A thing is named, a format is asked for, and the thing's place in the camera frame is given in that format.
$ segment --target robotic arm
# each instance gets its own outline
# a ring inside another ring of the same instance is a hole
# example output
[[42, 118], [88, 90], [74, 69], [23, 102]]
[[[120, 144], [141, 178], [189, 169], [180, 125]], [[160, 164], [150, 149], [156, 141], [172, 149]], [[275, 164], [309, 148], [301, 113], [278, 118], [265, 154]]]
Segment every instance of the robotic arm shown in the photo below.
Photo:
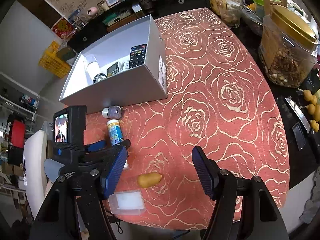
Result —
[[[54, 122], [59, 117], [68, 120], [67, 143], [56, 142], [54, 145], [54, 159], [65, 166], [38, 212], [30, 240], [44, 237], [46, 240], [81, 239], [77, 202], [90, 240], [116, 240], [102, 200], [114, 193], [130, 141], [87, 154], [83, 145], [85, 111], [85, 106], [72, 106], [54, 116]], [[77, 130], [73, 128], [74, 123], [77, 123]], [[70, 131], [75, 131], [78, 136], [70, 134]], [[203, 240], [289, 239], [280, 212], [259, 176], [251, 179], [235, 177], [208, 159], [200, 146], [193, 148], [192, 161], [204, 193], [211, 200], [216, 200]], [[237, 196], [243, 198], [241, 219], [233, 223]]]

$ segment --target rose pattern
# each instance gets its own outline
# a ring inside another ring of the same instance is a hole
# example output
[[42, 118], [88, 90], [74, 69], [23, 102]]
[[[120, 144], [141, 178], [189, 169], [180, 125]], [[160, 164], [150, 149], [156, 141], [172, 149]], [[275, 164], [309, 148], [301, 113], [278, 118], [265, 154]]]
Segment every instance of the rose pattern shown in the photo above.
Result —
[[[207, 8], [155, 20], [166, 47], [168, 98], [124, 107], [120, 120], [130, 169], [116, 191], [137, 189], [136, 178], [159, 172], [158, 185], [142, 189], [147, 211], [120, 219], [168, 229], [204, 229], [214, 202], [204, 195], [191, 151], [235, 176], [262, 177], [278, 207], [289, 187], [282, 120], [262, 73], [233, 33]], [[108, 138], [100, 113], [87, 115], [85, 143]], [[237, 198], [235, 220], [242, 199]]]

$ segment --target knife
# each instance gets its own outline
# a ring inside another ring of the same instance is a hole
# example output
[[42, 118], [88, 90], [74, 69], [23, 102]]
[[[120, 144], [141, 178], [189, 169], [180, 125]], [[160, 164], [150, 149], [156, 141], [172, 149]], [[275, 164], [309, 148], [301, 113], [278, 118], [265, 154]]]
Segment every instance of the knife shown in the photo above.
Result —
[[312, 148], [312, 153], [315, 156], [316, 163], [320, 164], [320, 140], [316, 134], [316, 132], [311, 128], [308, 120], [300, 110], [299, 106], [292, 101], [290, 98], [285, 98], [289, 106], [292, 108], [292, 110], [295, 112], [297, 117], [299, 118], [300, 122], [302, 123], [303, 127], [305, 128], [305, 131], [309, 137], [310, 140], [310, 146]]

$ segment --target yellow crate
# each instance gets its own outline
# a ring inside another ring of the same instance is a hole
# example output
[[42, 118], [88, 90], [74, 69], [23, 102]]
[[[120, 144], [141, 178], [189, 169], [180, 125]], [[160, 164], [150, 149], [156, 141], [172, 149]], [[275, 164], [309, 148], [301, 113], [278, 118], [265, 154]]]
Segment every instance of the yellow crate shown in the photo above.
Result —
[[43, 53], [42, 58], [39, 60], [39, 66], [49, 70], [52, 74], [55, 74], [59, 78], [63, 78], [70, 72], [71, 67], [68, 63], [56, 56], [58, 49], [59, 44], [53, 41]]

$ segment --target camera screen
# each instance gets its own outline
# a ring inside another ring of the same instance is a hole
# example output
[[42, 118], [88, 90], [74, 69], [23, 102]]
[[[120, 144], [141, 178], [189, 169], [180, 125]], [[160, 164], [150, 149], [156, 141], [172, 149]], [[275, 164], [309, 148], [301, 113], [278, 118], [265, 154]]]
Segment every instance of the camera screen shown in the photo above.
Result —
[[67, 142], [68, 138], [68, 114], [56, 117], [54, 122], [54, 141]]

